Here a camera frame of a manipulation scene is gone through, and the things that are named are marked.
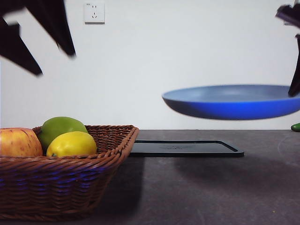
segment electrical outlet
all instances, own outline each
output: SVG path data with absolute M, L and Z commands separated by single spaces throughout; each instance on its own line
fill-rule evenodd
M 105 23 L 105 4 L 88 2 L 84 4 L 84 21 L 89 23 Z

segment cucumber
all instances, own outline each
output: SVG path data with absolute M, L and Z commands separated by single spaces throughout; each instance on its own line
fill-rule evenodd
M 300 123 L 291 126 L 292 131 L 300 132 Z

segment lemon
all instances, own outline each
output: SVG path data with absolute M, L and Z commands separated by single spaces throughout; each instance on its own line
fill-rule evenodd
M 97 153 L 93 137 L 82 131 L 72 131 L 57 136 L 48 146 L 47 156 L 93 155 Z

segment wicker basket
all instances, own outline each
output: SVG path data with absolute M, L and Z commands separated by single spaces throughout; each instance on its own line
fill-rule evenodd
M 86 126 L 97 154 L 72 157 L 0 156 L 0 219 L 65 221 L 89 216 L 139 129 Z M 40 127 L 33 129 L 36 134 Z

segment gray table surface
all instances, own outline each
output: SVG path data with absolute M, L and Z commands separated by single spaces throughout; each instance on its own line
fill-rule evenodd
M 300 133 L 141 130 L 138 139 L 221 140 L 243 150 L 245 156 L 129 157 L 92 216 L 56 224 L 300 224 Z

